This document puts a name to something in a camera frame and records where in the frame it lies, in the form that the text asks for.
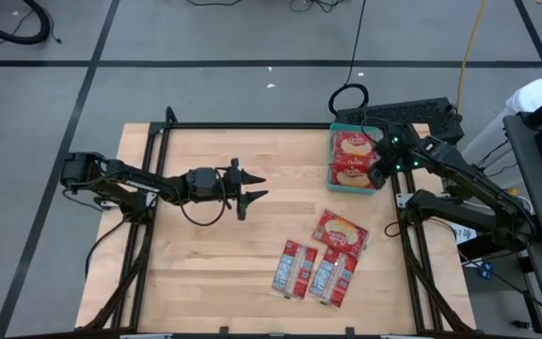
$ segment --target snack package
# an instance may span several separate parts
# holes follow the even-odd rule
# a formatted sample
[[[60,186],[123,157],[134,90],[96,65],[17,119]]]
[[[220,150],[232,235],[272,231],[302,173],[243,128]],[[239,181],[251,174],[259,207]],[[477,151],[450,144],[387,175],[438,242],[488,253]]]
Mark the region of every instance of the snack package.
[[[325,305],[341,307],[355,267],[357,259],[328,247],[309,292]]]
[[[374,188],[367,175],[367,166],[349,166],[342,164],[329,165],[329,181],[333,185]]]
[[[273,279],[273,289],[286,298],[303,299],[316,256],[317,249],[288,240]]]
[[[361,132],[336,131],[333,140],[332,157],[336,155],[375,157],[374,145]]]
[[[367,246],[369,232],[326,210],[319,219],[312,237],[358,259]]]
[[[374,145],[361,132],[337,131],[332,138],[329,181],[333,185],[374,188],[367,170],[377,160]]]

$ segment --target keyboard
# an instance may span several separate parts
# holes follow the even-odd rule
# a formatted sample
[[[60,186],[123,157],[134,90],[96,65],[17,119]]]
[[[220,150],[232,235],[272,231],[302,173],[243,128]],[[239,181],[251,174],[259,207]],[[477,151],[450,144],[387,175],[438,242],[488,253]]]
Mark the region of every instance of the keyboard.
[[[337,112],[335,122],[360,124],[364,117],[378,117],[397,123],[427,123],[432,136],[456,144],[464,133],[457,117],[450,114],[449,105],[447,98],[436,98],[343,109]],[[374,122],[377,123],[377,121],[369,120],[369,124]]]

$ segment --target wooden table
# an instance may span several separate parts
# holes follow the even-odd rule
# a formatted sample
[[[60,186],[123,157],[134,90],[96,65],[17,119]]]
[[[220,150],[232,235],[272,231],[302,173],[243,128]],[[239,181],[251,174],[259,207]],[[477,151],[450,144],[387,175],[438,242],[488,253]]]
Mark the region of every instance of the wooden table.
[[[148,124],[125,125],[118,159],[140,167],[147,131]],[[215,333],[229,326],[233,333],[339,334],[345,327],[354,327],[357,334],[414,333],[401,242],[383,233],[396,220],[391,186],[372,196],[327,191],[327,147],[324,130],[172,130],[165,176],[228,166],[239,157],[245,170],[267,179],[246,189],[269,193],[250,205],[246,221],[238,221],[233,209],[208,228],[191,224],[178,207],[159,203],[139,331]],[[441,191],[440,179],[425,169],[414,177],[417,188]],[[211,220],[219,208],[217,203],[186,206],[199,221]],[[311,234],[326,208],[372,237],[341,309],[309,296],[287,300],[271,289],[287,239],[317,248],[314,269],[319,266],[326,245]],[[120,218],[119,211],[105,212],[99,236]],[[95,251],[77,325],[89,322],[117,286],[128,229],[121,228]],[[438,290],[474,327],[453,234],[433,221],[426,222],[425,234]],[[130,291],[126,305],[132,297]],[[426,326],[432,328],[427,302],[423,305]],[[124,323],[130,309],[125,307]]]

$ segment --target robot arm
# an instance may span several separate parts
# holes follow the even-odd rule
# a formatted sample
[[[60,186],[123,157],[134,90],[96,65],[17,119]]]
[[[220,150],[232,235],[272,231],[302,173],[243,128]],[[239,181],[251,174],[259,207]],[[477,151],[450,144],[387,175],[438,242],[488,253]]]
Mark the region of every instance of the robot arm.
[[[149,199],[155,195],[177,206],[188,202],[219,201],[231,209],[229,201],[236,200],[238,219],[244,220],[248,205],[267,191],[243,194],[242,185],[262,183],[265,179],[250,175],[238,166],[239,162],[234,158],[226,168],[191,169],[183,175],[165,178],[125,165],[120,160],[106,159],[98,153],[69,153],[60,183],[72,194],[79,190],[94,192],[94,201],[99,205],[104,202],[117,204],[132,222],[147,221],[145,212],[151,203]],[[137,191],[129,191],[120,184],[135,187]]]
[[[469,165],[452,145],[435,137],[420,139],[411,125],[394,128],[376,143],[381,159],[370,169],[370,178],[382,185],[384,178],[401,170],[426,168],[456,183],[451,198],[418,190],[406,202],[403,217],[421,224],[431,217],[444,218],[490,235],[506,250],[520,251],[536,236],[536,228],[522,201],[495,185],[481,169]],[[463,205],[464,198],[476,197],[493,211],[488,215]]]

